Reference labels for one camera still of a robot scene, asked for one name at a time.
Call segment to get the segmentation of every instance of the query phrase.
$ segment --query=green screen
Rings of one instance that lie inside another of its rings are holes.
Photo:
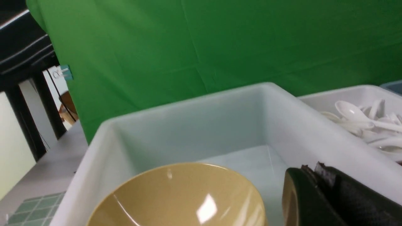
[[[400,0],[28,0],[86,138],[111,117],[274,82],[298,96],[401,78]]]

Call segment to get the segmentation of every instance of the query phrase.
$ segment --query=teal tag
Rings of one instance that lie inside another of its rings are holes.
[[[67,64],[60,65],[60,69],[62,70],[63,77],[66,81],[74,79],[70,67]]]

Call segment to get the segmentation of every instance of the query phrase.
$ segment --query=white plastic tub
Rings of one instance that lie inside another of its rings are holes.
[[[366,148],[271,83],[160,106],[101,125],[51,226],[84,226],[96,205],[124,181],[188,161],[227,166],[249,178],[264,199],[270,225],[279,226],[289,166],[322,161],[377,191],[401,187]]]
[[[335,108],[335,102],[338,100],[348,101],[356,106],[369,106],[372,105],[375,100],[384,99],[385,114],[391,112],[402,114],[402,96],[372,85],[352,86],[330,90],[302,96],[299,97],[299,99],[317,111],[328,111],[338,116],[340,116],[340,114]],[[359,139],[349,134],[348,139],[351,138]],[[368,145],[366,145],[364,149],[367,154],[376,158],[377,162],[382,165],[381,171],[384,177],[386,177],[386,181],[374,177],[372,179],[367,178],[367,181],[364,181],[363,178],[361,178],[360,181],[402,205],[402,166],[388,159],[386,156]],[[355,161],[361,162],[364,160],[356,158]],[[371,162],[367,162],[366,165],[365,168],[356,167],[356,170],[366,171],[367,173],[379,170],[373,166]]]

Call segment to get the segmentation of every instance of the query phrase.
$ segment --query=tan bowl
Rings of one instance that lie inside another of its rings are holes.
[[[125,182],[87,226],[263,226],[264,203],[244,176],[202,163],[155,168]]]

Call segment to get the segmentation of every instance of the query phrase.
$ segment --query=green tile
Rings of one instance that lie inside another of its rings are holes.
[[[58,206],[58,205],[57,205],[57,206],[55,206],[55,207],[53,207],[53,209],[51,210],[51,212],[50,212],[50,214],[49,214],[49,217],[54,216],[54,214],[56,213],[57,208],[59,208],[59,206]]]
[[[39,200],[23,202],[16,210],[16,213],[32,211],[38,202]]]
[[[56,196],[56,197],[51,197],[51,198],[47,198],[47,199],[42,199],[39,202],[39,204],[36,207],[36,209],[43,209],[43,208],[46,208],[46,207],[54,206],[56,204],[58,198],[59,197]]]
[[[52,218],[48,218],[45,220],[45,223],[43,224],[43,226],[49,226],[50,222],[51,222]]]
[[[24,200],[24,202],[29,202],[29,201],[39,200],[39,199],[41,199],[41,198],[42,198],[42,196],[39,196],[39,197],[34,197],[34,198],[29,198],[29,199]]]
[[[54,194],[50,194],[50,195],[45,195],[44,198],[59,196],[60,194],[62,194],[62,193],[54,193]]]
[[[47,214],[50,212],[51,208],[34,210],[32,214],[29,216],[28,220],[36,220],[41,218],[46,218]]]
[[[57,204],[60,204],[62,202],[63,198],[64,198],[64,194],[61,194],[59,200],[57,201]]]
[[[30,220],[25,222],[22,226],[42,226],[44,219],[40,220]]]
[[[24,222],[29,214],[30,214],[29,212],[13,214],[10,217],[10,219],[8,220],[8,223],[9,224],[15,224],[15,223]]]

